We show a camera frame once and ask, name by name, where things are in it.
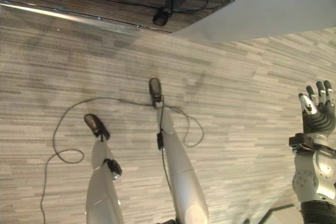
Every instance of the black connector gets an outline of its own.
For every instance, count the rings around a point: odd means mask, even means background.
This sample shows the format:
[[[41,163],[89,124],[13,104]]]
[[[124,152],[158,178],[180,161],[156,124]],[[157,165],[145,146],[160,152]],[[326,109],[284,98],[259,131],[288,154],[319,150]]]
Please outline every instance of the black connector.
[[[159,150],[161,150],[163,148],[163,134],[162,134],[162,132],[159,132],[156,135],[156,140],[158,141],[158,148],[159,148]]]

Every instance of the robotic hand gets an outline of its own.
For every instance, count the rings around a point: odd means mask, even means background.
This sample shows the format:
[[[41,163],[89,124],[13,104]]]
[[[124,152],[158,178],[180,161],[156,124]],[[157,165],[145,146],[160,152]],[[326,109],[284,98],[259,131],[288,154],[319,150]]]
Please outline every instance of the robotic hand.
[[[336,223],[336,141],[328,139],[336,124],[335,104],[330,82],[316,85],[318,99],[311,86],[307,86],[309,96],[299,94],[303,133],[289,139],[296,155],[292,186],[305,224],[329,224]]]

